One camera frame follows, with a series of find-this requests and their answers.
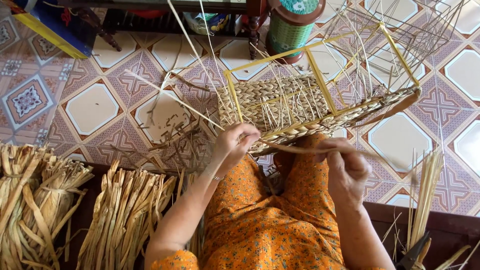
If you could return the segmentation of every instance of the orange dress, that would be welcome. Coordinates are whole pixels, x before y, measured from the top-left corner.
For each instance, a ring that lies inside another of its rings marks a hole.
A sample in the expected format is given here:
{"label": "orange dress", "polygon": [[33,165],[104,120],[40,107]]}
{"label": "orange dress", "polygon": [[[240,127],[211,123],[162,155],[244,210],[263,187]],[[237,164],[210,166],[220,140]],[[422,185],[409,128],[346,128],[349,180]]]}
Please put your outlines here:
{"label": "orange dress", "polygon": [[281,196],[266,194],[258,172],[245,156],[218,184],[205,210],[200,260],[179,250],[151,269],[345,269],[326,162],[296,155]]}

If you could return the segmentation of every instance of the dried water hyacinth bundle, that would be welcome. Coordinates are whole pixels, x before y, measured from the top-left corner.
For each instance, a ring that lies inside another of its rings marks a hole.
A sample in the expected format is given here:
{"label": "dried water hyacinth bundle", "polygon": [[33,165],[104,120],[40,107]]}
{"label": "dried water hyacinth bundle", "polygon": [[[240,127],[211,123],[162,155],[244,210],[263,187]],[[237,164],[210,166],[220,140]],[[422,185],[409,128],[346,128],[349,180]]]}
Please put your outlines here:
{"label": "dried water hyacinth bundle", "polygon": [[77,270],[133,269],[172,197],[176,177],[124,171],[112,163],[102,178],[93,220],[78,255]]}
{"label": "dried water hyacinth bundle", "polygon": [[0,155],[0,269],[60,269],[64,249],[53,243],[80,204],[86,190],[77,188],[93,177],[93,168],[45,147],[2,144]]}

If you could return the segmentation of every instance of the turned wooden leg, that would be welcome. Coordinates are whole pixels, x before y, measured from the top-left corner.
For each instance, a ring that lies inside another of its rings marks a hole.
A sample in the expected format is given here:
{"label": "turned wooden leg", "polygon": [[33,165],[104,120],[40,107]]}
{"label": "turned wooden leg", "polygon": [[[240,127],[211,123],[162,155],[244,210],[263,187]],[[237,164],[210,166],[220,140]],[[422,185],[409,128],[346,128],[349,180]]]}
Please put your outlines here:
{"label": "turned wooden leg", "polygon": [[258,33],[259,24],[260,17],[248,17],[248,29],[250,30],[248,42],[250,43],[250,58],[252,60],[255,60],[257,57],[257,50],[255,48],[258,48],[258,40],[260,39],[260,34]]}
{"label": "turned wooden leg", "polygon": [[97,34],[103,38],[105,42],[114,47],[117,51],[121,51],[120,45],[115,41],[110,33],[107,33],[103,26],[100,24],[100,18],[89,8],[75,8],[72,12],[76,12],[78,16],[86,21],[89,25],[95,28]]}

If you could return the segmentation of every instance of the yellow metal frame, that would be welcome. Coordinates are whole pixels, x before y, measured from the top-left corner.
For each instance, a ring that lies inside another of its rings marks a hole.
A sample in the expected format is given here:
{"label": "yellow metal frame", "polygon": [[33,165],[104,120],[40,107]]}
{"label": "yellow metal frame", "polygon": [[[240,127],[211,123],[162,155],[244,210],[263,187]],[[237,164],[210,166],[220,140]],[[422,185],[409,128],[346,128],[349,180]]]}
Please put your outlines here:
{"label": "yellow metal frame", "polygon": [[[385,24],[383,22],[379,22],[377,24],[374,24],[374,25],[370,25],[370,26],[367,26],[367,27],[364,27],[364,28],[361,28],[359,30],[357,30],[357,32],[359,31],[362,31],[362,30],[365,30],[365,29],[375,29],[372,34],[367,38],[367,41],[373,37],[373,35],[380,29],[380,31],[382,32],[382,34],[386,37],[388,43],[390,44],[390,48],[394,51],[395,55],[398,57],[398,59],[400,60],[400,63],[401,65],[403,66],[403,68],[405,69],[405,71],[407,72],[410,80],[413,82],[413,84],[415,86],[420,86],[419,84],[419,81],[413,76],[413,72],[412,70],[410,69],[410,67],[408,66],[407,62],[405,61],[405,59],[403,58],[402,54],[400,53],[400,51],[398,50],[398,48],[396,47],[395,45],[395,42],[394,40],[392,39],[392,37],[390,36],[390,34],[388,33],[386,27],[385,27]],[[328,91],[328,88],[327,88],[327,84],[329,83],[334,83],[334,85],[336,86],[336,81],[338,80],[339,76],[341,73],[339,73],[335,78],[329,80],[327,83],[323,80],[322,78],[322,72],[320,70],[320,68],[318,67],[317,63],[315,62],[315,59],[313,58],[313,55],[312,55],[312,52],[310,51],[310,48],[313,48],[313,47],[316,47],[316,46],[319,46],[321,44],[326,44],[326,43],[329,43],[329,42],[332,42],[332,41],[336,41],[336,40],[339,40],[343,37],[346,37],[348,35],[355,35],[355,31],[352,31],[352,32],[348,32],[348,33],[345,33],[345,34],[342,34],[342,35],[339,35],[339,36],[336,36],[336,37],[331,37],[331,38],[327,38],[325,40],[322,40],[322,41],[319,41],[319,42],[315,42],[313,44],[310,44],[310,45],[307,45],[307,46],[304,46],[304,47],[301,47],[301,48],[298,48],[298,49],[293,49],[293,50],[289,50],[289,51],[286,51],[286,52],[282,52],[280,54],[277,54],[277,55],[274,55],[274,56],[270,56],[270,57],[267,57],[267,58],[264,58],[264,59],[261,59],[261,60],[257,60],[255,62],[251,62],[251,63],[248,63],[246,65],[243,65],[243,66],[240,66],[238,68],[234,68],[232,70],[225,70],[223,72],[223,75],[226,77],[227,79],[227,82],[228,82],[228,90],[230,92],[230,94],[233,96],[233,101],[235,102],[235,106],[237,107],[237,113],[238,113],[238,117],[240,119],[241,122],[243,122],[243,117],[242,117],[242,113],[240,111],[240,104],[238,102],[238,99],[237,99],[237,95],[235,93],[235,90],[234,90],[234,85],[233,85],[233,80],[232,80],[232,73],[235,72],[235,71],[239,71],[239,70],[245,70],[251,66],[255,66],[255,65],[258,65],[258,64],[263,64],[263,63],[267,63],[267,62],[270,62],[274,59],[278,59],[278,58],[281,58],[281,57],[284,57],[284,56],[287,56],[289,54],[293,54],[293,53],[296,53],[296,52],[300,52],[300,51],[304,51],[306,52],[306,56],[307,56],[307,60],[308,60],[308,63],[310,64],[311,68],[312,68],[312,72],[313,74],[315,75],[315,78],[318,82],[318,86],[327,102],[327,106],[329,108],[329,110],[332,112],[331,114],[329,115],[326,115],[322,118],[319,118],[319,119],[315,119],[314,121],[311,121],[311,122],[308,122],[308,123],[294,123],[293,125],[291,125],[290,127],[284,129],[284,130],[281,130],[281,131],[278,131],[278,132],[275,132],[275,133],[272,133],[272,134],[269,134],[269,137],[270,136],[275,136],[277,134],[280,134],[280,133],[283,133],[285,131],[288,131],[288,130],[291,130],[291,129],[295,129],[295,128],[298,128],[298,127],[301,127],[301,126],[305,126],[305,125],[309,125],[309,124],[312,124],[312,123],[316,123],[318,122],[319,120],[323,119],[323,118],[326,118],[328,116],[336,116],[336,115],[339,115],[339,114],[342,114],[342,113],[345,113],[345,112],[348,112],[350,110],[354,110],[355,108],[344,108],[344,109],[341,109],[341,110],[337,110],[337,108],[335,107],[335,104],[334,104],[334,101],[333,101],[333,98],[332,96],[330,95],[330,92]],[[343,67],[345,70],[347,69],[347,66],[350,65],[354,59],[356,58],[358,52],[355,53],[351,58],[350,60],[347,62],[347,64]],[[269,99],[265,102],[262,102],[261,104],[265,104],[265,103],[272,103],[272,102],[275,102],[277,101],[279,98],[273,98],[273,99]],[[382,97],[378,97],[378,98],[373,98],[369,103],[374,103],[374,102],[377,102],[378,100],[381,100]],[[256,105],[252,105],[250,106],[250,108],[253,108],[253,107],[257,107],[259,106],[260,104],[256,104]]]}

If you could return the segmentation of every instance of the woman's left hand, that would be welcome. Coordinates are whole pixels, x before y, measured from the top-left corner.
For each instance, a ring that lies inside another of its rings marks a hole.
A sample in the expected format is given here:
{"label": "woman's left hand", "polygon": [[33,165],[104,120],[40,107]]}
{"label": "woman's left hand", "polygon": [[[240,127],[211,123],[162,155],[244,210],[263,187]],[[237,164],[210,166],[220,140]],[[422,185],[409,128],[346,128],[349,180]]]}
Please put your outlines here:
{"label": "woman's left hand", "polygon": [[260,131],[251,124],[235,123],[226,128],[215,141],[212,162],[221,163],[215,175],[224,177],[259,138]]}

